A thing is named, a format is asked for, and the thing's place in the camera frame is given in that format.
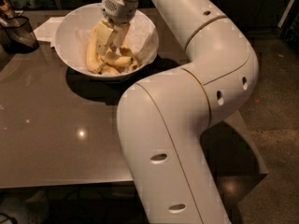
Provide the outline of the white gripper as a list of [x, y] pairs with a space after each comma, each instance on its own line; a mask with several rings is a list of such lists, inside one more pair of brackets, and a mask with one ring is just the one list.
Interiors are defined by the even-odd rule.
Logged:
[[96, 25], [95, 47], [99, 55], [104, 55], [111, 43], [114, 31], [116, 35], [113, 45], [120, 48], [130, 29], [128, 22], [134, 17], [138, 7], [138, 0], [102, 0], [102, 12], [104, 17], [115, 25], [114, 29], [105, 21], [99, 21]]

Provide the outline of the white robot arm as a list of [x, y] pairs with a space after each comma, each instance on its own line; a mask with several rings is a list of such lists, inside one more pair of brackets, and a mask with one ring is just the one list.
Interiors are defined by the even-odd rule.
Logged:
[[[186, 64], [143, 78], [120, 98], [117, 128], [151, 224], [231, 224], [200, 145], [257, 83], [257, 56], [209, 0], [151, 0], [186, 52]], [[138, 0], [102, 0], [106, 18], [129, 21]]]

